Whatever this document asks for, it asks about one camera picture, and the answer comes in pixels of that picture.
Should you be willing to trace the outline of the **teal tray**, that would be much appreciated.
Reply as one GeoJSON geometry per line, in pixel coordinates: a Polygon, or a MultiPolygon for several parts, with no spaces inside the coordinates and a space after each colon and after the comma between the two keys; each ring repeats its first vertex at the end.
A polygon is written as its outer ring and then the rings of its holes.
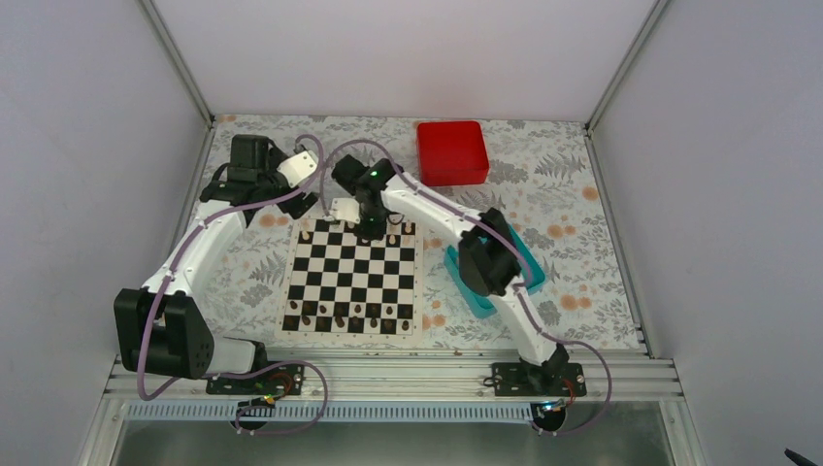
{"type": "MultiPolygon", "coordinates": [[[[533,295],[540,291],[543,287],[546,281],[545,272],[512,226],[510,227],[510,232],[515,246],[526,259],[526,263],[531,271],[531,278],[526,280],[526,289],[529,295],[533,295]]],[[[487,297],[478,295],[471,291],[462,281],[458,270],[458,262],[457,249],[453,246],[447,247],[444,254],[444,266],[450,274],[452,280],[455,282],[461,296],[469,306],[473,316],[479,319],[484,319],[495,315],[497,311],[493,303],[487,297]]]]}

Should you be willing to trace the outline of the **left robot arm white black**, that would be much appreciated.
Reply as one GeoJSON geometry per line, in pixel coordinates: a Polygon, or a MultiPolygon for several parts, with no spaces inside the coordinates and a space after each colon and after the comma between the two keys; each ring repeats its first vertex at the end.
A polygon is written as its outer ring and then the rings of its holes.
{"type": "Polygon", "coordinates": [[[264,207],[293,219],[317,201],[307,190],[320,163],[299,146],[288,153],[260,135],[236,135],[229,160],[218,166],[199,196],[181,241],[140,287],[124,288],[114,314],[123,366],[135,373],[180,379],[231,373],[244,392],[262,390],[270,366],[261,346],[217,337],[202,314],[202,302],[222,257],[264,207]]]}

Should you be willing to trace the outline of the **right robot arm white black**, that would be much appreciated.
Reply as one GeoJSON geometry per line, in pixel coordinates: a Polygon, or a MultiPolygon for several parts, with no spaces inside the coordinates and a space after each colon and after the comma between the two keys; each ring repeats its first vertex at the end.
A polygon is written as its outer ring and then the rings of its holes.
{"type": "Polygon", "coordinates": [[[525,284],[526,261],[500,211],[461,206],[413,180],[388,158],[368,167],[346,155],[335,164],[332,178],[357,211],[347,221],[358,237],[383,238],[389,215],[400,214],[450,241],[460,282],[487,298],[510,332],[524,372],[521,384],[539,395],[566,387],[568,352],[537,321],[525,284]]]}

